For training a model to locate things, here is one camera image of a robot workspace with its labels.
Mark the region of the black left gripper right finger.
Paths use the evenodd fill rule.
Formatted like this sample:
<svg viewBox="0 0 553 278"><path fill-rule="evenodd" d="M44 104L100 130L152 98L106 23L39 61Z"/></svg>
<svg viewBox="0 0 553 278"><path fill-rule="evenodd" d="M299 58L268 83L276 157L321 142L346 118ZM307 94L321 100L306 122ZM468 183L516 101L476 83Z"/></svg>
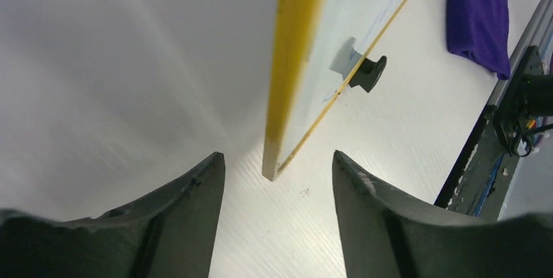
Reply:
<svg viewBox="0 0 553 278"><path fill-rule="evenodd" d="M426 203L341 151L333 194L348 277L551 277L552 216L487 222Z"/></svg>

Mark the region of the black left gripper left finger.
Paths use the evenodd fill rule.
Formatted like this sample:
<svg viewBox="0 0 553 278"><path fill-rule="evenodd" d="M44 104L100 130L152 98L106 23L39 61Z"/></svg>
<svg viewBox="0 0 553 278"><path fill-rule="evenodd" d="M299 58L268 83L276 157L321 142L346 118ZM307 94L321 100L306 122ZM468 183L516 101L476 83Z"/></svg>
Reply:
<svg viewBox="0 0 553 278"><path fill-rule="evenodd" d="M223 154L96 219L1 211L2 277L207 277L225 184Z"/></svg>

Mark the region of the yellow framed whiteboard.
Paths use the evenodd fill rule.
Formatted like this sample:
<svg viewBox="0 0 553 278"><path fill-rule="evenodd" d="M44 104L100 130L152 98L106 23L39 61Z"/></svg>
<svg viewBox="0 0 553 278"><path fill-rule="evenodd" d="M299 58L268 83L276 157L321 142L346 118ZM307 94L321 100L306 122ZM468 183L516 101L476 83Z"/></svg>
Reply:
<svg viewBox="0 0 553 278"><path fill-rule="evenodd" d="M278 0L262 176L276 180L408 0Z"/></svg>

